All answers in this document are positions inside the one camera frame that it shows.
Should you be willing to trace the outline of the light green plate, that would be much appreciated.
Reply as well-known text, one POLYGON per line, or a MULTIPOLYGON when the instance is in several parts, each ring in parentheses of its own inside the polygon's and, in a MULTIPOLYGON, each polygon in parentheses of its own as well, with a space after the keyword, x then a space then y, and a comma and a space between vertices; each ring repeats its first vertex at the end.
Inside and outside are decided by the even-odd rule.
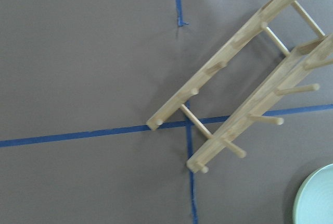
POLYGON ((293 204, 293 223, 332 223, 332 164, 312 172, 293 204))

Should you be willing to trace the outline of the wooden plate rack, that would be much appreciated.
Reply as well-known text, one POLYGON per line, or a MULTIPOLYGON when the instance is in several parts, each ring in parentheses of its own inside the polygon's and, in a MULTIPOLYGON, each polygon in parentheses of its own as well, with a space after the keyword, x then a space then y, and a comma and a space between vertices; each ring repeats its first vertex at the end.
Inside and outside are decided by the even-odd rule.
POLYGON ((282 125, 283 118, 266 112, 282 98, 317 91, 318 84, 302 85, 317 69, 332 65, 332 34, 316 23, 323 17, 332 25, 332 0, 202 0, 201 11, 210 13, 210 23, 221 11, 227 17, 226 42, 212 57, 147 120, 159 129, 176 111, 182 111, 206 143, 190 155, 192 172, 207 172, 209 163, 227 148, 239 157, 245 151, 234 141, 256 122, 282 125), (186 107, 199 92, 220 92, 230 117, 213 133, 186 107))

